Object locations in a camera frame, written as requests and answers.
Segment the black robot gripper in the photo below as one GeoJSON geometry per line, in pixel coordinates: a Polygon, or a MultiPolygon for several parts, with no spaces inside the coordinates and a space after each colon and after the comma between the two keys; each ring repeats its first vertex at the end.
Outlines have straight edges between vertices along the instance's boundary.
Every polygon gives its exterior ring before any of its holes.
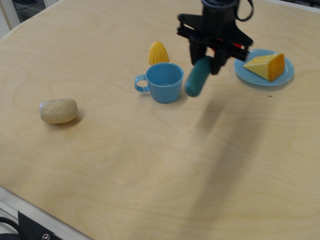
{"type": "Polygon", "coordinates": [[[239,0],[203,0],[201,3],[201,15],[182,13],[177,17],[180,22],[177,34],[189,41],[192,65],[206,55],[210,42],[215,39],[242,45],[242,49],[234,52],[223,48],[212,49],[214,55],[210,62],[210,73],[217,75],[230,57],[241,61],[248,57],[253,40],[238,28],[236,21],[248,21],[253,16],[253,11],[240,18],[239,0]]]}

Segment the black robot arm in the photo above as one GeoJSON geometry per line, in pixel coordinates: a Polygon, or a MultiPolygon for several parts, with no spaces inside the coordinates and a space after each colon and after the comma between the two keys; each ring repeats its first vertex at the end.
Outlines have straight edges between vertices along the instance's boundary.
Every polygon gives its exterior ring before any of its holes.
{"type": "Polygon", "coordinates": [[[244,61],[248,57],[253,40],[238,28],[236,21],[248,21],[254,6],[250,0],[251,12],[241,19],[238,0],[203,0],[201,3],[201,15],[182,13],[177,17],[180,22],[177,34],[188,39],[193,66],[206,56],[208,48],[214,51],[210,73],[216,75],[229,58],[244,61]]]}

